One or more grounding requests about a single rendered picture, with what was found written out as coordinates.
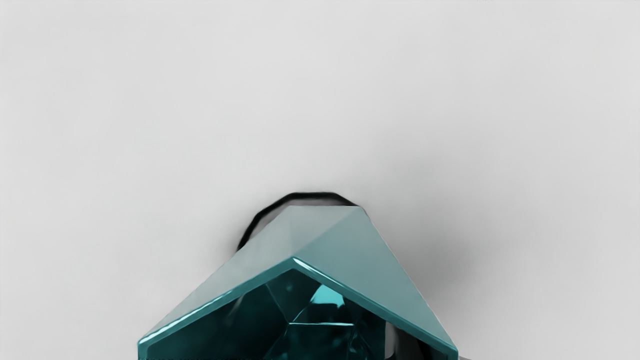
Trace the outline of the teal faceted mug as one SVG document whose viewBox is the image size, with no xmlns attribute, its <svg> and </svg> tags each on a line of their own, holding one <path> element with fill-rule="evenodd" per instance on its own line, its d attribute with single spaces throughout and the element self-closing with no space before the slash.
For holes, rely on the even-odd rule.
<svg viewBox="0 0 640 360">
<path fill-rule="evenodd" d="M 286 207 L 137 344 L 138 360 L 458 360 L 358 206 Z"/>
</svg>

